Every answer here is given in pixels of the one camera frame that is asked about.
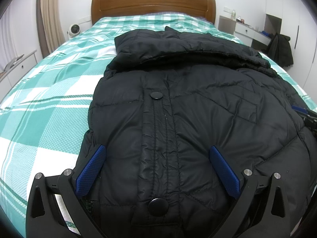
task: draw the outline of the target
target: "headboard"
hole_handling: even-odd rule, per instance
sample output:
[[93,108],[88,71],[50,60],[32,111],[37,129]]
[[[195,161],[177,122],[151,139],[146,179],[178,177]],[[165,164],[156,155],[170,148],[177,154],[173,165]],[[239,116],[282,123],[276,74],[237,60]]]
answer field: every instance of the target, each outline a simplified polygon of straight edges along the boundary
[[215,0],[92,0],[91,20],[95,24],[102,17],[143,15],[154,12],[182,12],[204,17],[215,23]]

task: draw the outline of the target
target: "snap button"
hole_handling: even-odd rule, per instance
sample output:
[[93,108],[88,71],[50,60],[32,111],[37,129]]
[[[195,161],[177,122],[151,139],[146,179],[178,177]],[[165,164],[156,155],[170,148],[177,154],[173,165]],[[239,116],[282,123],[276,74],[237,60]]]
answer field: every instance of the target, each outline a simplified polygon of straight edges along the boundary
[[153,216],[164,216],[168,211],[168,202],[162,198],[152,200],[147,209]]
[[163,94],[161,92],[152,92],[150,94],[151,98],[153,99],[161,99],[163,97]]

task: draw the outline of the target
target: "mattress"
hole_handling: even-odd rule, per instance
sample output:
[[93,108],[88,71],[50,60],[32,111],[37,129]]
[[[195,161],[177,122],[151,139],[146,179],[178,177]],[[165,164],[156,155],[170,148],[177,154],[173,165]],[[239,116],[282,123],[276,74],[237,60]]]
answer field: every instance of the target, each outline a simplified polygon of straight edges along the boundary
[[[34,176],[60,175],[75,166],[93,93],[108,63],[115,57],[114,38],[134,29],[210,33],[242,43],[218,31],[211,23],[181,13],[108,17],[67,41],[25,75],[0,105],[0,206],[25,237],[25,214]],[[271,67],[288,81],[306,102],[317,105],[276,63]],[[60,196],[68,227],[77,232]]]

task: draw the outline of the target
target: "wardrobe handle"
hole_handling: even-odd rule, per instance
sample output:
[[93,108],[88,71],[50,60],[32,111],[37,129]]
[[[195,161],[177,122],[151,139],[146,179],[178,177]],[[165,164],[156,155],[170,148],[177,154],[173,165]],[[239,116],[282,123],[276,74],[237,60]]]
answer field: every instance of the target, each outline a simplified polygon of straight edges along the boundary
[[296,36],[296,42],[295,42],[294,50],[296,49],[296,45],[297,45],[298,33],[299,33],[299,25],[298,25],[298,28],[297,28],[297,36]]

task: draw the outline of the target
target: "metal screw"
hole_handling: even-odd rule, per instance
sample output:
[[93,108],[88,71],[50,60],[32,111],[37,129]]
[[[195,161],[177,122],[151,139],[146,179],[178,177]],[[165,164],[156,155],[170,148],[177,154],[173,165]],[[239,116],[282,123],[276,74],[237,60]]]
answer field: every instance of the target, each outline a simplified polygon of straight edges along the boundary
[[245,169],[243,172],[247,176],[250,176],[252,174],[252,171],[250,169]]
[[280,179],[281,175],[280,175],[279,173],[274,173],[274,177],[275,177],[276,179]]
[[66,176],[70,175],[71,173],[72,173],[72,169],[66,169],[64,171],[64,175],[66,175]]
[[42,177],[42,173],[37,173],[36,175],[35,175],[35,179],[40,179]]

